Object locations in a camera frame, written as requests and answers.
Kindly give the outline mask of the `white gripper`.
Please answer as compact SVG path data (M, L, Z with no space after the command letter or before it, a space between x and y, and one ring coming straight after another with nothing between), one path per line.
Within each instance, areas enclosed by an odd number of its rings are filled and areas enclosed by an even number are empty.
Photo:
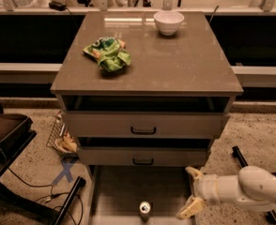
M235 203L238 200L239 185L236 175L219 176L203 174L194 167L186 167L185 171L195 181L195 194L190 196L185 205L176 213L178 219L195 216L205 208L206 204Z

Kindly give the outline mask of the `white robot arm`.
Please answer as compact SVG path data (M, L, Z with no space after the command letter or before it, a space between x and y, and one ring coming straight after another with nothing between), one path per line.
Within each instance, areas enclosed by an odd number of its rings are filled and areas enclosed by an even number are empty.
M267 212L276 207L276 176L246 166L237 175L204 174L193 167L186 172L193 178L194 193L177 212L178 219L190 218L206 206L232 203L247 210Z

